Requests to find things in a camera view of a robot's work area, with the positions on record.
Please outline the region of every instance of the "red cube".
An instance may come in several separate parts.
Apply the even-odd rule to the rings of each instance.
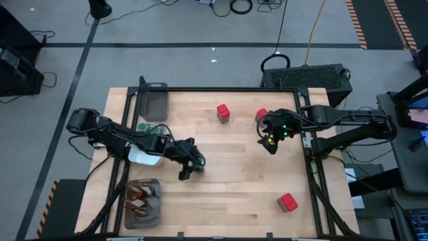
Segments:
[[[282,211],[284,212],[291,212],[298,207],[297,202],[294,200],[293,196],[289,193],[278,198],[276,201],[278,202]]]
[[[258,122],[259,121],[259,119],[261,119],[263,116],[265,116],[266,114],[268,113],[268,111],[265,109],[265,108],[263,108],[263,109],[260,109],[259,111],[257,111],[257,114],[255,115],[255,121],[256,122]],[[261,128],[264,128],[265,127],[265,125],[263,124],[263,122],[260,122],[260,125],[259,125]]]
[[[230,112],[225,104],[217,106],[217,117],[223,124],[229,121]]]

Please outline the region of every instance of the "wooden tabletop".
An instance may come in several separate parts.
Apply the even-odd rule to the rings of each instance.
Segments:
[[[163,159],[160,167],[131,164],[129,180],[156,178],[163,188],[163,221],[153,229],[127,230],[120,236],[316,237],[300,137],[287,138],[279,144],[276,155],[261,145],[255,131],[255,114],[261,108],[296,110],[294,95],[285,92],[170,92],[169,117],[165,122],[175,139],[195,138],[195,144],[207,163],[204,173],[192,173],[179,181],[181,166]],[[120,123],[126,88],[111,88],[104,116]],[[328,104],[325,89],[310,89],[311,104]],[[231,118],[222,125],[216,107],[226,104]],[[319,133],[335,135],[335,129]],[[93,169],[106,156],[104,149],[94,153]],[[84,193],[76,231],[83,230],[106,201],[113,160],[95,171]],[[122,175],[119,168],[118,179]],[[324,161],[330,201],[343,220],[358,232],[355,212],[343,164],[335,159]],[[283,213],[276,199],[291,193],[299,208]],[[117,201],[110,213],[108,231],[113,231]],[[323,229],[328,231],[320,204]]]

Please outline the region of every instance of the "floor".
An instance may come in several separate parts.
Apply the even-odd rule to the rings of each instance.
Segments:
[[[0,128],[3,145],[0,233],[4,240],[17,236],[31,197],[34,212],[27,213],[29,218],[24,223],[28,232],[22,228],[21,238],[35,236],[55,179],[86,178],[89,162],[67,144],[70,134],[62,125],[69,110],[87,107],[102,112],[109,88],[136,86],[140,75],[149,82],[166,82],[169,86],[258,86],[259,65],[274,50],[282,16],[282,10],[277,9],[271,13],[255,10],[247,15],[231,13],[219,18],[206,5],[182,0],[170,7],[158,5],[144,13],[99,25],[90,36],[91,27],[84,23],[89,11],[87,0],[2,0],[0,3],[28,30],[56,32],[55,37],[48,39],[49,47],[42,49],[36,68],[58,75],[55,88],[42,88],[40,95],[0,105],[3,113],[0,115],[3,127]],[[109,0],[109,4],[113,13],[101,22],[144,9],[153,2]],[[289,0],[281,37],[281,43],[288,48],[278,51],[290,57],[292,66],[304,63],[305,45],[320,4],[316,0]],[[236,8],[245,9],[243,5],[245,2],[238,2]],[[227,11],[227,6],[226,0],[215,3],[219,14]],[[133,45],[115,48],[112,44],[94,44],[89,48],[90,43],[85,44],[88,40],[96,44]],[[349,109],[375,107],[378,93],[400,90],[419,76],[407,51],[359,48],[344,0],[327,1],[313,42],[323,45],[315,45],[311,50],[309,65],[342,63],[350,69],[354,91],[346,101]],[[349,48],[339,48],[343,44]],[[281,66],[283,62],[272,61],[266,68]],[[48,84],[53,79],[47,76],[45,81]],[[72,102],[66,100],[69,93],[74,94]],[[85,141],[76,140],[76,145],[91,155]],[[373,157],[371,153],[383,153],[390,148],[389,145],[355,147],[353,151],[358,159],[367,160]],[[382,163],[385,169],[395,166],[390,153],[375,163]],[[45,181],[43,178],[37,181],[44,171]],[[36,184],[40,189],[33,192]],[[361,226],[368,235],[382,236],[386,232],[382,224],[377,224],[380,230],[375,231],[364,220]]]

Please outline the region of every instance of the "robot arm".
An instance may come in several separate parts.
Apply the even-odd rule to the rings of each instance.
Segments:
[[[264,136],[259,133],[260,121],[266,126]],[[293,138],[301,132],[323,131],[337,125],[360,126],[331,138],[312,139],[312,155],[323,156],[333,149],[345,149],[350,144],[367,138],[391,140],[396,135],[391,123],[389,116],[381,110],[336,110],[331,106],[321,105],[301,107],[299,113],[279,109],[269,111],[257,123],[257,132],[261,137],[258,143],[269,153],[275,154],[279,141],[286,137]]]
[[[179,173],[181,181],[190,178],[193,171],[204,170],[205,158],[194,145],[193,138],[176,141],[172,135],[151,134],[155,128],[144,133],[136,132],[87,108],[75,110],[67,124],[69,132],[88,137],[89,144],[104,144],[113,157],[127,159],[131,145],[136,145],[149,155],[176,161],[183,165],[183,170]]]

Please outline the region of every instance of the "orange striped tape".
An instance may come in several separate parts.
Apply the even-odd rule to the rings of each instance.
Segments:
[[[417,44],[413,39],[413,36],[407,27],[407,24],[404,21],[397,4],[395,3],[395,0],[384,0],[384,3],[387,6],[391,19],[393,20],[395,30],[400,36],[401,43],[403,43],[403,49],[406,50],[407,48],[411,48],[416,50]]]
[[[56,187],[58,186],[59,182],[60,182],[59,180],[53,181],[51,192],[49,193],[49,197],[47,198],[46,206],[45,206],[45,209],[43,211],[43,216],[41,217],[39,226],[37,227],[37,233],[35,235],[35,239],[39,239],[41,236],[41,232],[43,231],[43,226],[46,223],[47,214],[49,213],[49,209],[51,208],[52,200],[54,198],[54,193],[55,193]]]
[[[352,21],[352,24],[354,25],[356,35],[358,36],[358,40],[360,42],[360,46],[362,49],[366,50],[367,42],[362,32],[360,22],[358,21],[358,16],[355,13],[355,9],[354,9],[354,5],[352,4],[352,1],[346,0],[346,6],[348,7],[350,19]]]

